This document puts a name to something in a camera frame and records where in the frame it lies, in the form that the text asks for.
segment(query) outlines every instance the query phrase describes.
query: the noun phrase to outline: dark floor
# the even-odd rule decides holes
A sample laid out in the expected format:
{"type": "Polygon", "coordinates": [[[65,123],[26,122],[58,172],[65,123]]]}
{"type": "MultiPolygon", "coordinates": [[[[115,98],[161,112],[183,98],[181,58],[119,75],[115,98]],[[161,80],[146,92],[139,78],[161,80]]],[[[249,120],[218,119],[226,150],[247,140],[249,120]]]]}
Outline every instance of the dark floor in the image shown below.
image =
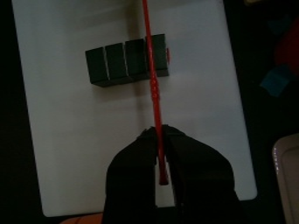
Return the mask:
{"type": "MultiPolygon", "coordinates": [[[[54,224],[67,217],[43,216],[13,5],[11,1],[0,4],[0,211],[9,223],[54,224]]],[[[282,38],[270,31],[268,21],[286,14],[297,17],[299,1],[273,0],[246,7],[242,0],[225,0],[225,5],[258,188],[258,197],[242,203],[253,223],[284,224],[272,150],[280,137],[299,132],[299,86],[294,82],[280,97],[273,97],[260,83],[276,66],[274,49],[282,38]]],[[[161,215],[162,223],[174,223],[171,208],[162,209],[161,215]]]]}

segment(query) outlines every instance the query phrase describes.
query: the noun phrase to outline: red object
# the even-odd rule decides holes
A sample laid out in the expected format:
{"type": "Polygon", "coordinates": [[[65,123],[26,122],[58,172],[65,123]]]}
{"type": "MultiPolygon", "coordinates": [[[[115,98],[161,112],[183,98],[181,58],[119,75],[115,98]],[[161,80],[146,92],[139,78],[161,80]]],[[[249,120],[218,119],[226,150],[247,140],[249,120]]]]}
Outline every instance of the red object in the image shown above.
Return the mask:
{"type": "Polygon", "coordinates": [[[288,64],[293,73],[299,75],[299,18],[285,34],[276,49],[276,63],[288,64]]]}
{"type": "Polygon", "coordinates": [[[145,27],[146,27],[146,38],[147,38],[147,51],[149,51],[149,61],[150,61],[150,71],[151,71],[151,94],[154,101],[154,122],[155,130],[158,136],[158,161],[159,161],[159,183],[162,186],[169,185],[169,175],[166,170],[165,161],[165,140],[163,140],[163,120],[162,120],[162,110],[161,110],[161,93],[159,93],[159,82],[157,79],[155,72],[155,57],[154,57],[154,43],[149,16],[147,0],[143,0],[145,6],[145,27]]]}

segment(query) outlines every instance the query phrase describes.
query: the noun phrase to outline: black block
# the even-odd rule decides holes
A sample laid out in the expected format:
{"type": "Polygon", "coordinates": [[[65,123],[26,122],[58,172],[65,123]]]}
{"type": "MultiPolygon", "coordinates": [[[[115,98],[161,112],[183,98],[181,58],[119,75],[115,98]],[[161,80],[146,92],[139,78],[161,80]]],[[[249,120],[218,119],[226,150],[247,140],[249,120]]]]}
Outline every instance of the black block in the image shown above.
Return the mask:
{"type": "Polygon", "coordinates": [[[167,55],[167,46],[166,46],[166,37],[165,34],[158,34],[153,36],[154,42],[154,62],[155,62],[155,71],[158,77],[169,76],[169,55],[167,55]]]}
{"type": "Polygon", "coordinates": [[[126,63],[129,76],[135,81],[150,79],[146,63],[146,41],[143,39],[126,42],[126,63]]]}
{"type": "Polygon", "coordinates": [[[127,74],[127,60],[123,43],[106,46],[110,80],[115,84],[127,84],[134,80],[127,74]]]}
{"type": "Polygon", "coordinates": [[[109,79],[109,68],[105,54],[105,47],[86,51],[90,82],[101,87],[114,85],[109,79]]]}

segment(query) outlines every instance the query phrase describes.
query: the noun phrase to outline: cutting board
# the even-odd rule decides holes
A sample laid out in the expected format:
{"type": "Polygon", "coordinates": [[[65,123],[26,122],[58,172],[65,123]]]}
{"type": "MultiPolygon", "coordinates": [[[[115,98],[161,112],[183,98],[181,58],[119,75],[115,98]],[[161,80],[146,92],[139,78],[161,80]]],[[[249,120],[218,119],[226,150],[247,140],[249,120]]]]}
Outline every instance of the cutting board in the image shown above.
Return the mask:
{"type": "MultiPolygon", "coordinates": [[[[221,0],[151,0],[170,76],[159,78],[163,123],[214,147],[235,172],[241,200],[258,190],[221,0]]],[[[86,51],[146,36],[142,1],[14,0],[33,145],[46,216],[103,211],[114,156],[155,125],[149,80],[90,84],[86,51]]],[[[157,185],[157,205],[174,205],[157,185]]]]}

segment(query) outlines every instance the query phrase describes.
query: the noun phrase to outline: red wire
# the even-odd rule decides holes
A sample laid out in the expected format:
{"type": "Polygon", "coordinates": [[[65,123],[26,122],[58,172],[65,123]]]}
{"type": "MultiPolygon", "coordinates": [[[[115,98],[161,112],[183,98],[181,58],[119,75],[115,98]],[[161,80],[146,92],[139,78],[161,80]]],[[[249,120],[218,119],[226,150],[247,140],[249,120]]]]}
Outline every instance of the red wire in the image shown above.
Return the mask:
{"type": "Polygon", "coordinates": [[[169,185],[169,176],[167,176],[166,162],[165,162],[165,140],[163,140],[163,122],[162,122],[162,110],[161,110],[161,93],[159,93],[159,82],[157,79],[157,72],[155,72],[154,42],[153,42],[153,34],[151,34],[147,0],[143,0],[143,6],[145,6],[145,27],[146,27],[146,39],[147,39],[147,51],[149,51],[150,71],[151,71],[154,122],[155,122],[157,136],[158,136],[158,161],[159,161],[159,174],[161,174],[159,183],[162,186],[166,186],[169,185]]]}

